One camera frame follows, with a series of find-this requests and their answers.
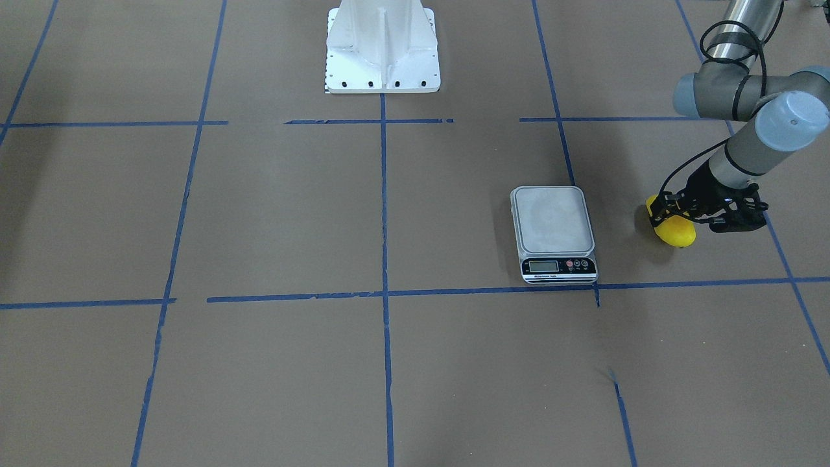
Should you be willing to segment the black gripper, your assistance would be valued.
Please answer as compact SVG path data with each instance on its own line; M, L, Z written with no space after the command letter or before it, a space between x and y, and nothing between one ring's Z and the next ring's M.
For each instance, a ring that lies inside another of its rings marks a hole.
M680 195L660 192L652 196L652 224L662 225L673 219L734 221L741 213L736 202L738 198L741 198L741 190L720 182L706 162L688 177Z

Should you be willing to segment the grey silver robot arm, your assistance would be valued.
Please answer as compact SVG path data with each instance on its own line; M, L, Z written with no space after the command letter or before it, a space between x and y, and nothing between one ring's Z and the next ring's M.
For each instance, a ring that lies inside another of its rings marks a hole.
M672 218L707 224L714 232L744 232L766 224L768 205L758 181L828 128L828 68L809 66L770 76L765 45L783 11L781 1L731 1L698 47L699 71L677 82L676 112L741 122L726 141L704 150L705 162L676 194L664 188L647 203L652 226Z

